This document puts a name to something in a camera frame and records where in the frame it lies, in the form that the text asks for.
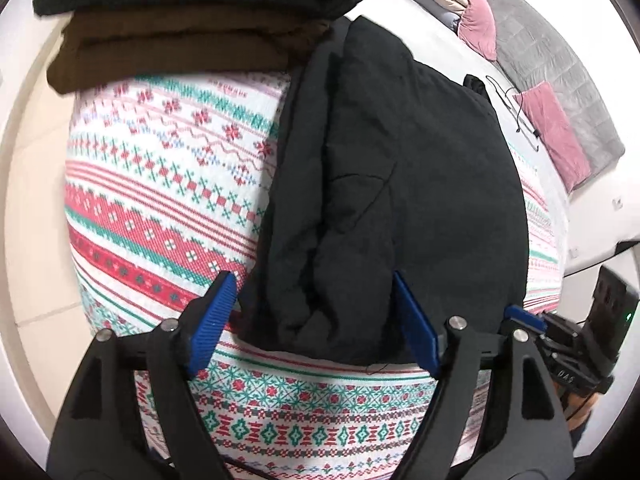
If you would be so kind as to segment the patterned knit blanket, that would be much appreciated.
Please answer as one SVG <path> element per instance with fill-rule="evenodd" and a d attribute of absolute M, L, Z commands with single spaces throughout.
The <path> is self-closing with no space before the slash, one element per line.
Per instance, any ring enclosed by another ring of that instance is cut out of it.
<path fill-rule="evenodd" d="M 257 261 L 294 77 L 139 77 L 81 93 L 70 125 L 65 214 L 94 330 L 150 330 L 221 271 L 239 292 Z M 555 308 L 563 271 L 530 251 L 524 301 Z M 384 479 L 433 395 L 412 364 L 350 365 L 248 344 L 241 305 L 192 380 L 225 456 L 279 479 Z"/>

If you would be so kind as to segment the pink pillow near curtain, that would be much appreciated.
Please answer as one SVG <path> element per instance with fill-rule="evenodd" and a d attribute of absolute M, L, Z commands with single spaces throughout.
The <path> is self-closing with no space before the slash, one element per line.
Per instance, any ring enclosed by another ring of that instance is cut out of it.
<path fill-rule="evenodd" d="M 457 36 L 485 60 L 497 61 L 497 27 L 487 0 L 468 0 Z"/>

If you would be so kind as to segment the black jacket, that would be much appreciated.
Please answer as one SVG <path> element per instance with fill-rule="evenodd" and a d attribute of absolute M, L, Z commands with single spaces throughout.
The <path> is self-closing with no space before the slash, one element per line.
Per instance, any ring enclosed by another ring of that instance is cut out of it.
<path fill-rule="evenodd" d="M 288 90 L 248 344 L 350 365 L 405 363 L 395 278 L 435 330 L 498 330 L 524 301 L 525 203 L 483 81 L 416 62 L 367 18 L 336 21 Z"/>

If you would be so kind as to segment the pink pillow far side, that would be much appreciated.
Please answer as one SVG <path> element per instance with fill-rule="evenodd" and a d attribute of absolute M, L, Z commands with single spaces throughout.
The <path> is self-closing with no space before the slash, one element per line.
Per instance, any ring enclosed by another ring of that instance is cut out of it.
<path fill-rule="evenodd" d="M 591 168 L 551 84 L 543 81 L 516 100 L 539 133 L 565 191 L 572 192 L 590 176 Z"/>

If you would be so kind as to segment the folded brown garment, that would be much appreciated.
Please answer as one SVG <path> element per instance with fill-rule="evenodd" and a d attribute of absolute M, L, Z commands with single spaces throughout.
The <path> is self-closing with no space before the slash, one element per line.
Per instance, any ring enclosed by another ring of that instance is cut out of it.
<path fill-rule="evenodd" d="M 282 72 L 311 54 L 331 25 L 221 4 L 81 10 L 63 30 L 47 80 L 67 94 L 137 76 Z"/>

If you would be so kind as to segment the grey padded headboard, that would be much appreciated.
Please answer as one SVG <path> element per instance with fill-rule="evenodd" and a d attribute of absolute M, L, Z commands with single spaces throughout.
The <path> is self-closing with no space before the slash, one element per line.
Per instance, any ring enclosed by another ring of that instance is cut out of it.
<path fill-rule="evenodd" d="M 591 168 L 579 188 L 625 154 L 605 102 L 565 39 L 525 0 L 487 1 L 496 21 L 498 66 L 518 90 L 516 108 L 525 114 L 516 97 L 548 81 L 574 129 Z"/>

